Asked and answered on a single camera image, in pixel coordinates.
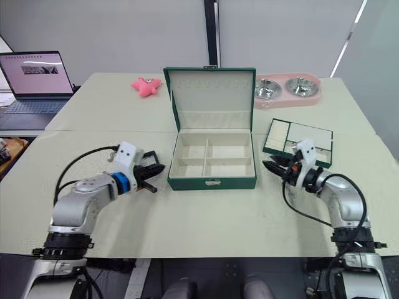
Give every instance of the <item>laptop screen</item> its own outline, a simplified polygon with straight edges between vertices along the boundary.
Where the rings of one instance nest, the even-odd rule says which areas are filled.
[[[16,95],[72,94],[58,52],[2,54],[0,66]]]

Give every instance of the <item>laptop keyboard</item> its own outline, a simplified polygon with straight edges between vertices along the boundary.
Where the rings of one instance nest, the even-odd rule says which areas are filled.
[[[46,114],[58,113],[67,101],[14,101],[5,114]]]

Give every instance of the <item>stainless steel bowl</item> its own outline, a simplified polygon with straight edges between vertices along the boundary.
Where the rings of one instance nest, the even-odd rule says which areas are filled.
[[[287,81],[288,91],[302,98],[309,98],[319,91],[319,87],[312,80],[305,78],[292,78]]]
[[[256,80],[255,97],[271,100],[281,94],[281,86],[272,80]]]

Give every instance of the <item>blue joint ring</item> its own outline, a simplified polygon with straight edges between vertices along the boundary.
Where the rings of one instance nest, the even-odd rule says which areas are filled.
[[[123,173],[110,173],[117,183],[118,195],[124,194],[130,191],[129,179]]]

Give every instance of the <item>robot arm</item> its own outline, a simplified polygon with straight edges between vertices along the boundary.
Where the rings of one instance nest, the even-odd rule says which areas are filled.
[[[359,192],[344,176],[330,177],[330,172],[314,168],[316,153],[311,140],[299,142],[293,150],[292,159],[271,156],[272,161],[263,163],[288,184],[314,193],[327,205],[334,229],[331,241],[335,242],[339,252],[345,251],[340,259],[346,271],[335,276],[336,298],[391,299],[381,257],[375,253],[375,248],[386,247],[386,244],[374,242],[367,215],[358,227],[364,209]]]
[[[155,163],[140,164],[149,157],[154,157]],[[93,247],[90,235],[100,211],[118,195],[141,188],[156,192],[145,180],[164,168],[155,152],[143,154],[130,143],[121,142],[115,155],[115,172],[76,182],[70,192],[56,202],[43,248],[32,252],[38,259],[22,298],[75,298],[77,293],[85,292],[87,282],[77,276],[85,274],[84,255]]]

